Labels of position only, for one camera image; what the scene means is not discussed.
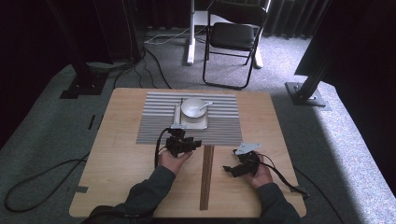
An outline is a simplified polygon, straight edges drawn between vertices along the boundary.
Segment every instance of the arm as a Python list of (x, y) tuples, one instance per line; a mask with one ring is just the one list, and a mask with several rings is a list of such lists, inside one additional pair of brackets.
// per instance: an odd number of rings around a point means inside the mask
[(141, 218), (125, 218), (105, 216), (96, 218), (90, 223), (150, 223), (152, 213), (158, 204), (166, 197), (176, 178), (181, 165), (186, 161), (192, 152), (184, 153), (178, 158), (174, 158), (169, 151), (164, 151), (159, 157), (159, 165), (151, 174), (149, 179), (134, 185), (130, 191), (125, 203), (116, 205), (111, 212), (125, 214), (146, 214)]
[(256, 175), (243, 176), (258, 191), (262, 202), (260, 223), (300, 223), (300, 216), (294, 207), (286, 201), (279, 186), (274, 183), (270, 170), (259, 165)]

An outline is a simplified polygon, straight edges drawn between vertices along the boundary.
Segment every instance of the white saucer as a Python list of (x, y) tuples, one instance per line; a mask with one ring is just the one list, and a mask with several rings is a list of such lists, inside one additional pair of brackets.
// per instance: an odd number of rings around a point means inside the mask
[(207, 110), (200, 118), (189, 118), (181, 112), (180, 103), (175, 105), (174, 124), (172, 127), (181, 129), (203, 130), (207, 128)]

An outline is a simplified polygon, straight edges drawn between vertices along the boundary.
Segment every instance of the black chair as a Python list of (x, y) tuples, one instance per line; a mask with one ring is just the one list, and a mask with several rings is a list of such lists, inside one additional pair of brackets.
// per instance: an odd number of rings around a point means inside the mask
[[(253, 62), (256, 56), (256, 49), (262, 35), (262, 29), (265, 23), (267, 13), (264, 8), (257, 5), (243, 5), (236, 3), (226, 3), (215, 1), (207, 11), (206, 26), (206, 44), (204, 60), (204, 83), (210, 86), (218, 86), (232, 89), (244, 89), (249, 81)], [(216, 22), (211, 26), (211, 16), (216, 15), (230, 22)], [(215, 49), (231, 49), (238, 51), (247, 51), (248, 56), (236, 55), (210, 51), (210, 47)], [(209, 60), (209, 53), (230, 55), (247, 58), (244, 65), (248, 64), (251, 59), (250, 67), (247, 74), (247, 81), (244, 86), (230, 86), (219, 83), (206, 81), (206, 62)]]

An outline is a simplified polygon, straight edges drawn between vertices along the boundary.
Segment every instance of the person's right hand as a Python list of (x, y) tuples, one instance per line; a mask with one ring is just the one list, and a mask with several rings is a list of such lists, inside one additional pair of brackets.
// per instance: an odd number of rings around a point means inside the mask
[(192, 151), (185, 152), (175, 158), (169, 150), (165, 150), (159, 156), (158, 165), (164, 166), (177, 175), (181, 165), (192, 155)]
[[(261, 162), (264, 162), (263, 155), (257, 153), (257, 156), (260, 158)], [(262, 164), (260, 164), (259, 167), (257, 168), (257, 173), (255, 175), (249, 173), (243, 175), (243, 177), (254, 189), (257, 189), (263, 185), (274, 182), (271, 176), (270, 169)]]

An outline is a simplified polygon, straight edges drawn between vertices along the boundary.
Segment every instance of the striped mat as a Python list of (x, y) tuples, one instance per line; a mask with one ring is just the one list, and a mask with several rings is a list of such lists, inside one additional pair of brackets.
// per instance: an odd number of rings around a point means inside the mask
[[(136, 143), (155, 145), (163, 129), (173, 124), (175, 105), (191, 97), (214, 104), (207, 108), (207, 128), (186, 130), (185, 137), (202, 140), (203, 145), (239, 147), (243, 140), (235, 95), (186, 92), (148, 92)], [(169, 136), (164, 134), (163, 142)]]

